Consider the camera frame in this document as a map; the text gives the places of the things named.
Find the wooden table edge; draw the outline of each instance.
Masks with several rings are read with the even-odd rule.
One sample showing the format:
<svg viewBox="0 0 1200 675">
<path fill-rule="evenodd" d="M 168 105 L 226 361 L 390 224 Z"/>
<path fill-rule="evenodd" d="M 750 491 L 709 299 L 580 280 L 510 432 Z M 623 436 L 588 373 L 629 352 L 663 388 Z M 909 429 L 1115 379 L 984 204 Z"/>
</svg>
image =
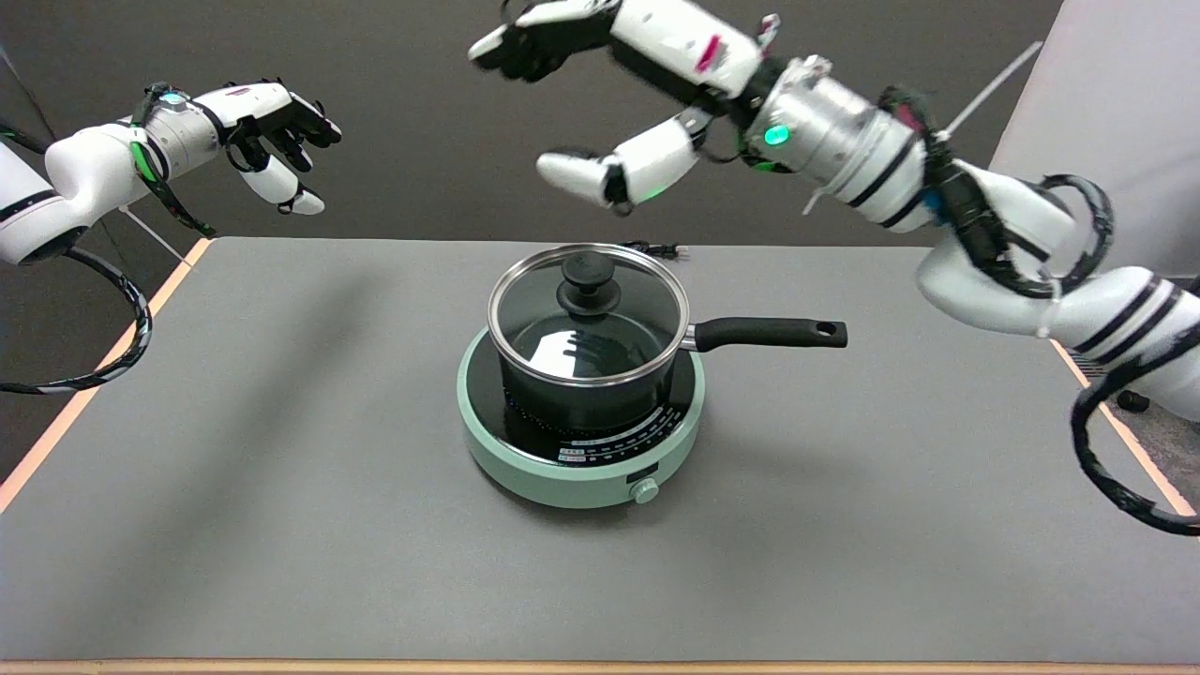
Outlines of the wooden table edge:
<svg viewBox="0 0 1200 675">
<path fill-rule="evenodd" d="M 11 675 L 1200 675 L 1198 665 L 973 662 L 554 662 L 114 659 L 0 662 Z"/>
</svg>

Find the pot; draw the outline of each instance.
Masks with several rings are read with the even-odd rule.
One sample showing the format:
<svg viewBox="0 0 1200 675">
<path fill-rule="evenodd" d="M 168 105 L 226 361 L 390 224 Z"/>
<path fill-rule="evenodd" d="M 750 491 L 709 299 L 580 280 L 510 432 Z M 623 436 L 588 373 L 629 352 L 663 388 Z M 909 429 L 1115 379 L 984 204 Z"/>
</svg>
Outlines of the pot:
<svg viewBox="0 0 1200 675">
<path fill-rule="evenodd" d="M 670 394 L 680 350 L 847 345 L 846 324 L 835 321 L 690 321 L 676 275 L 613 244 L 535 253 L 500 276 L 487 304 L 510 405 L 566 432 L 619 429 L 648 414 Z"/>
</svg>

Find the black handle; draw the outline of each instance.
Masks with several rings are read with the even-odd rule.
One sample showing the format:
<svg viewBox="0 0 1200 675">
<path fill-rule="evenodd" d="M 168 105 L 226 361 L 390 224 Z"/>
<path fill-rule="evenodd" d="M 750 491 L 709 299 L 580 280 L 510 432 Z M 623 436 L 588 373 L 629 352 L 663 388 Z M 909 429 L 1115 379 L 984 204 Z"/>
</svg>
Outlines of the black handle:
<svg viewBox="0 0 1200 675">
<path fill-rule="evenodd" d="M 847 344 L 846 324 L 811 318 L 726 317 L 697 323 L 696 351 L 708 352 L 725 345 L 767 347 L 830 347 Z"/>
</svg>

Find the lid knob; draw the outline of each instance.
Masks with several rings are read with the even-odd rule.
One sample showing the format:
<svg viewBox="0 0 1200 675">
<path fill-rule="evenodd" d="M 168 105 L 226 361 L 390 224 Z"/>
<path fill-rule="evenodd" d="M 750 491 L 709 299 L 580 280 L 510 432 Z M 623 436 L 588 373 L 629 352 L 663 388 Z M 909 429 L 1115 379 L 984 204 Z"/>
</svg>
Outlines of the lid knob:
<svg viewBox="0 0 1200 675">
<path fill-rule="evenodd" d="M 594 251 L 575 253 L 563 261 L 563 282 L 558 285 L 558 305 L 576 316 L 599 316 L 620 303 L 620 286 L 612 275 L 617 265 Z"/>
</svg>

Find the dark gray wall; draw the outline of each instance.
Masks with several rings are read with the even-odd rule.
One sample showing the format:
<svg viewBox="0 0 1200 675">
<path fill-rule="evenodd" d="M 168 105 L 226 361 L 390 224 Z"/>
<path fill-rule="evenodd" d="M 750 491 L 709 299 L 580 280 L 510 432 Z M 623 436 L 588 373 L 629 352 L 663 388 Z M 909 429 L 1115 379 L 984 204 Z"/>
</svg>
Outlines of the dark gray wall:
<svg viewBox="0 0 1200 675">
<path fill-rule="evenodd" d="M 948 121 L 1009 60 L 1049 32 L 1057 0 L 701 0 L 746 29 L 784 18 L 780 53 L 820 53 L 864 95 L 905 83 L 934 92 Z M 176 186 L 193 211 L 228 234 L 409 239 L 671 239 L 691 244 L 920 245 L 823 201 L 799 211 L 798 180 L 740 166 L 701 166 L 680 185 L 619 220 L 559 195 L 534 172 L 538 154 L 572 143 L 604 150 L 677 112 L 668 101 L 586 54 L 538 85 L 476 72 L 467 47 L 498 24 L 496 0 L 0 0 L 0 42 L 47 109 L 74 131 L 126 115 L 142 89 L 167 79 L 193 94 L 226 80 L 281 76 L 322 100 L 346 141 L 314 155 L 306 183 L 329 209 L 283 219 L 222 162 Z M 986 163 L 1028 67 L 955 137 L 960 155 Z M 26 110 L 4 84 L 0 106 Z M 713 148 L 732 143 L 719 132 Z M 193 238 L 152 203 L 143 214 L 186 251 Z M 107 219 L 120 251 L 150 289 L 174 261 L 122 219 Z M 90 247 L 110 247 L 97 233 Z M 88 368 L 127 323 L 113 292 L 66 262 L 0 270 L 19 333 L 6 377 Z M 68 316 L 82 312 L 82 318 Z M 61 401 L 5 396 L 13 420 L 4 447 L 23 450 Z"/>
</svg>

